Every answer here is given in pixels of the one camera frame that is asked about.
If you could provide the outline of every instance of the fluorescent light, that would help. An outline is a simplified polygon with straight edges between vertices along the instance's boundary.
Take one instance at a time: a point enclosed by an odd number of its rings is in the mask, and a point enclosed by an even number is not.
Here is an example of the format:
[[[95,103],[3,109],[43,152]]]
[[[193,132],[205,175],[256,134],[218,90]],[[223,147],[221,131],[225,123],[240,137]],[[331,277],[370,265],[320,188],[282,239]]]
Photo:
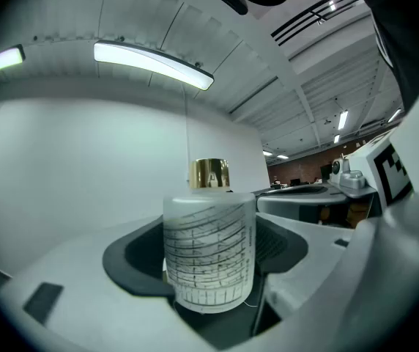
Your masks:
[[[211,74],[176,57],[137,45],[99,40],[94,44],[94,58],[98,62],[151,70],[202,90],[208,90],[215,81]]]
[[[0,52],[0,69],[20,64],[25,58],[22,45],[8,48],[6,51]]]
[[[395,114],[392,115],[392,117],[388,120],[388,122],[391,122],[393,119],[395,119],[400,112],[401,112],[401,109],[397,109],[395,111]]]
[[[338,124],[338,130],[344,128],[344,125],[346,124],[346,118],[348,117],[348,111],[342,112],[340,115],[340,123]]]

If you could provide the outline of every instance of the white machine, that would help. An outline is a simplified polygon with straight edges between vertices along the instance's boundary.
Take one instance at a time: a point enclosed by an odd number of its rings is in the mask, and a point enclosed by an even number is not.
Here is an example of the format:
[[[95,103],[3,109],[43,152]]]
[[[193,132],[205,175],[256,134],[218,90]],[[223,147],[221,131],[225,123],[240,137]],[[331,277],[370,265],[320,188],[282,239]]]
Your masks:
[[[327,184],[295,186],[259,194],[258,210],[290,219],[317,223],[323,207],[345,212],[353,202],[368,203],[368,216],[412,193],[412,183],[390,142],[396,128],[385,132],[352,154],[335,159]]]
[[[407,120],[418,115],[419,100],[395,131],[338,164],[338,173],[347,173],[347,164],[361,171],[379,193],[383,217],[348,230],[258,214],[253,292],[229,312],[200,315],[174,303],[172,287],[163,281],[159,218],[58,246],[1,289],[0,305],[43,351],[367,348],[419,299],[419,192],[397,201],[408,183],[391,180],[389,162],[377,149],[387,144],[399,152],[416,189],[419,166],[412,162],[419,143],[407,142],[414,155],[399,147]]]

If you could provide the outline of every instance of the cable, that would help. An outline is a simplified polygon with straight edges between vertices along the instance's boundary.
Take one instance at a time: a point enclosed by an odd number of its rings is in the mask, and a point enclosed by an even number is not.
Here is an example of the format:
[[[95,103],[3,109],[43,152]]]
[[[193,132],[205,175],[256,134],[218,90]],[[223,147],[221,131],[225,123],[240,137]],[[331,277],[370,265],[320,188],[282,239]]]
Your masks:
[[[244,301],[244,304],[245,304],[245,305],[247,305],[248,307],[251,307],[251,308],[258,308],[258,306],[257,306],[257,305],[249,305],[249,304],[247,304],[245,301]]]
[[[100,21],[102,19],[102,11],[104,9],[104,2],[105,0],[102,0],[102,4],[100,5],[100,13],[99,13],[99,22],[97,24],[97,37],[100,37]]]
[[[187,166],[188,166],[188,171],[190,171],[190,137],[188,135],[188,102],[187,102],[187,95],[185,94],[185,88],[183,87],[182,82],[180,82],[180,86],[182,87],[183,103],[184,103],[184,109],[185,109],[185,135],[187,136]]]
[[[338,104],[338,102],[336,101],[336,99],[337,99],[337,98],[333,99],[333,102],[334,102],[334,103],[335,103],[338,107],[340,107],[340,110],[342,110],[342,111],[344,112],[344,108]]]

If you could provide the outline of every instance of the ceiling beam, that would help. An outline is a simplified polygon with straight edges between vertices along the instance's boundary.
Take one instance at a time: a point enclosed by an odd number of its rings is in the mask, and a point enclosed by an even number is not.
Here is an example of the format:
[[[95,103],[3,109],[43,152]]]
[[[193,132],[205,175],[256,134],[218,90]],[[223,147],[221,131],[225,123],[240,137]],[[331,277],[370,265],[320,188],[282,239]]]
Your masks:
[[[311,127],[314,130],[315,139],[317,140],[317,145],[320,147],[321,143],[320,143],[319,129],[317,128],[316,122],[312,122]]]
[[[366,102],[363,110],[361,111],[361,115],[358,117],[357,123],[353,127],[352,131],[360,130],[361,126],[363,126],[364,122],[366,121],[369,115],[369,112],[372,109],[372,106],[374,105],[374,102],[377,100],[377,94],[379,94],[379,90],[382,86],[382,83],[384,82],[386,70],[387,70],[387,65],[385,64],[385,61],[382,59],[382,57],[380,57],[379,66],[377,67],[377,72],[376,72],[376,78],[374,80],[374,83],[372,84],[371,92],[369,93],[369,95],[373,95],[374,98]]]
[[[263,109],[269,102],[273,101],[281,93],[285,92],[283,84],[278,79],[273,79],[268,85],[264,85],[261,89],[257,90],[254,95],[244,103],[241,103],[231,113],[232,120],[240,122],[254,112]]]
[[[297,96],[300,99],[300,102],[302,103],[305,113],[307,114],[307,117],[309,118],[310,122],[315,122],[314,115],[312,114],[311,105],[309,104],[307,97],[304,94],[304,90],[301,86],[295,87]]]

